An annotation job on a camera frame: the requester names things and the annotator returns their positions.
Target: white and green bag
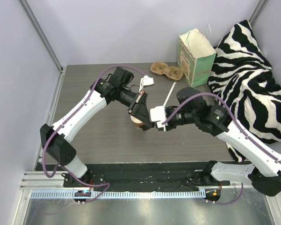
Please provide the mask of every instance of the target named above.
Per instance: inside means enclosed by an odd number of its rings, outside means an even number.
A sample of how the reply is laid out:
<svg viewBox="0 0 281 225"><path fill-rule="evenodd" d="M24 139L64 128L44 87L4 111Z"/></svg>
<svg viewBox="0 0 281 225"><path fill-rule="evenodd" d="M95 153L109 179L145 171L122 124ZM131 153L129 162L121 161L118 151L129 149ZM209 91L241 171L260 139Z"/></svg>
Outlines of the white and green bag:
<svg viewBox="0 0 281 225"><path fill-rule="evenodd" d="M207 83L215 55L214 48L198 29L179 35L177 63L190 87Z"/></svg>

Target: brown cardboard cup holder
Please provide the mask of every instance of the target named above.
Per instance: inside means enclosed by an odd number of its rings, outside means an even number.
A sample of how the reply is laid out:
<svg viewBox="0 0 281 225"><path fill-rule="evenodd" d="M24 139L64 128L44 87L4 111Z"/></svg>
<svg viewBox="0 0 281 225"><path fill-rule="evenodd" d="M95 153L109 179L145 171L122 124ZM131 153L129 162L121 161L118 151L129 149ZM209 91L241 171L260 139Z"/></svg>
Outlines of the brown cardboard cup holder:
<svg viewBox="0 0 281 225"><path fill-rule="evenodd" d="M183 76L183 70L178 67L169 67L164 62L155 62L151 66L152 73L163 75L165 74L169 79L174 81L180 80Z"/></svg>

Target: robotic arm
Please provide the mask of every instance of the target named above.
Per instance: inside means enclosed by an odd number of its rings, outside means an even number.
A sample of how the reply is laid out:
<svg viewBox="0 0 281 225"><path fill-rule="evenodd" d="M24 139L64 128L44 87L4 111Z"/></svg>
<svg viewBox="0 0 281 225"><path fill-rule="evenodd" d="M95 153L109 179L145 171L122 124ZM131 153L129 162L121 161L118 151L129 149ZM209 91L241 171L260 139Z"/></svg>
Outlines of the robotic arm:
<svg viewBox="0 0 281 225"><path fill-rule="evenodd" d="M179 110L176 106L157 106L147 110L146 100L148 94L143 90L146 86L154 84L152 78L144 77L140 82L140 89L137 93L128 90L126 86L134 78L134 75L118 67L114 74L108 78L100 79L91 97L89 92L64 118L55 122L53 126L44 124L41 129L41 141L44 147L54 130L59 126L62 128L49 143L47 152L67 170L85 183L90 181L90 171L76 155L76 150L70 145L77 132L83 125L98 111L107 106L111 101L119 101L128 107L128 114L141 120L144 131L150 128L157 128L161 131L169 131L177 126L195 124L203 132L235 146L252 163L248 165L225 164L210 161L203 171L202 179L205 183L216 181L235 181L244 184L252 184L259 192L275 196L281 191L281 154L273 151L260 140L246 131L249 136L240 132L237 124L231 119L227 110L221 105L208 106L202 97L195 98L184 104ZM179 103L183 103L189 97L198 94L199 91L187 87L177 93ZM268 154L263 152L251 140L262 146ZM274 155L278 160L272 159L269 155Z"/></svg>

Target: zebra print fabric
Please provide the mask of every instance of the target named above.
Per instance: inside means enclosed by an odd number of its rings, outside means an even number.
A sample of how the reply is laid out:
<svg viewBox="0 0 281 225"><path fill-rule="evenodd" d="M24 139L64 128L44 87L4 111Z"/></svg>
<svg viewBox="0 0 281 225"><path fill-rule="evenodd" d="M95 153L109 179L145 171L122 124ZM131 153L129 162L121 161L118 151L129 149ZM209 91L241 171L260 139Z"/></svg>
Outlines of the zebra print fabric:
<svg viewBox="0 0 281 225"><path fill-rule="evenodd" d="M262 54L247 20L234 25L215 49L217 56L208 80L235 117L263 143L281 142L281 86ZM228 146L232 157L245 158Z"/></svg>

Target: bag handle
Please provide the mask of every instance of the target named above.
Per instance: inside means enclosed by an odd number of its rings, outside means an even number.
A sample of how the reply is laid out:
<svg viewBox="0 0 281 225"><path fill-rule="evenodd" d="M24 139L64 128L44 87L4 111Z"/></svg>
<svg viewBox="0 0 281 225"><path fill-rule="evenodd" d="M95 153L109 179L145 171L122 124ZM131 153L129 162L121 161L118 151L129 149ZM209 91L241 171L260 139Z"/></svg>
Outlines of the bag handle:
<svg viewBox="0 0 281 225"><path fill-rule="evenodd" d="M210 30L210 36L209 36L209 40L208 40L208 42L209 42L209 44L211 45L211 43L210 43L210 39L211 39L211 27L210 27L210 25L209 24L207 24L207 26L205 27L205 29L204 29L204 32L203 32L203 36L205 36L205 31L206 31L206 28L207 27L209 27L209 30Z"/></svg>

